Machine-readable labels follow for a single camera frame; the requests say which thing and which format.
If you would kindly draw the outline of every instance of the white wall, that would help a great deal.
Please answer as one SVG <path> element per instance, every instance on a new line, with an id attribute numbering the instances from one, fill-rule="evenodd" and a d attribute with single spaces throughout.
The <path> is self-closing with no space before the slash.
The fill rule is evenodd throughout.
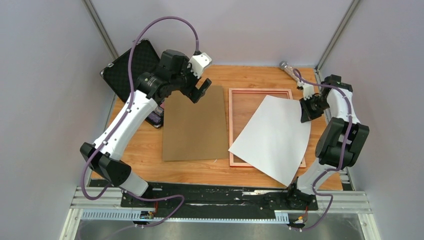
<path id="1" fill-rule="evenodd" d="M 323 68 L 370 134 L 350 173 L 383 240 L 423 239 L 424 1 L 364 0 Z"/>
<path id="2" fill-rule="evenodd" d="M 351 0 L 92 0 L 119 54 L 154 19 L 178 16 L 196 28 L 214 64 L 315 66 Z M 146 34 L 160 53 L 194 52 L 184 23 L 168 20 Z"/>
<path id="3" fill-rule="evenodd" d="M 0 5 L 0 239 L 56 240 L 80 145 L 107 120 L 112 59 L 80 0 Z"/>

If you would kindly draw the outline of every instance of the brown cardboard sheet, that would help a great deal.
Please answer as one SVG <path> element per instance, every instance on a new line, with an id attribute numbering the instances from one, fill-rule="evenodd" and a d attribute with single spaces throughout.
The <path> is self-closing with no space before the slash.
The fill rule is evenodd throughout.
<path id="1" fill-rule="evenodd" d="M 163 161 L 229 157 L 222 86 L 210 86 L 197 103 L 175 91 L 164 106 Z"/>

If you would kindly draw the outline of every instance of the gray floor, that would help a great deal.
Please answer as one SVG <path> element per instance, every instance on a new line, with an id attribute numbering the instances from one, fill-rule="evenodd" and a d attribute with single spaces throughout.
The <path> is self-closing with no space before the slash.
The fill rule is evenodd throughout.
<path id="1" fill-rule="evenodd" d="M 313 224 L 318 214 L 309 214 Z M 152 228 L 131 228 L 127 221 L 85 220 L 76 240 L 363 240 L 356 214 L 328 214 L 315 229 L 306 232 L 289 230 L 282 224 L 165 222 Z"/>

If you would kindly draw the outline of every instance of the table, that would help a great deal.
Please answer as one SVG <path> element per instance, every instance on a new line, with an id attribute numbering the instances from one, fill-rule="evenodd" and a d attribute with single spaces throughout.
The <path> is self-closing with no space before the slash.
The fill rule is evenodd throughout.
<path id="1" fill-rule="evenodd" d="M 302 76 L 316 82 L 312 68 L 300 68 Z M 303 97 L 302 91 L 296 89 L 296 82 L 278 67 L 213 65 L 203 74 L 213 85 L 224 88 L 225 114 L 228 130 L 228 88 L 267 88 L 291 89 L 293 99 Z M 111 120 L 122 109 L 124 103 L 116 101 Z M 324 116 L 311 123 L 309 143 L 305 153 L 306 168 L 300 168 L 296 176 L 302 175 L 315 160 L 315 147 L 326 128 Z M 156 129 L 143 122 L 129 142 L 122 161 L 146 181 L 230 185 L 245 187 L 284 187 L 281 183 L 253 167 L 230 167 L 229 159 L 162 161 L 162 129 Z M 338 173 L 332 175 L 322 190 L 342 190 Z"/>

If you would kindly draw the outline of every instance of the white paper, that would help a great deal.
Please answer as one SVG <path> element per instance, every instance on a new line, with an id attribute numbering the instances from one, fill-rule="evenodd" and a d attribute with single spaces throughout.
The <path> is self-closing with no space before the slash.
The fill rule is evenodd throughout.
<path id="1" fill-rule="evenodd" d="M 308 146 L 311 122 L 298 100 L 267 95 L 229 151 L 288 186 Z"/>

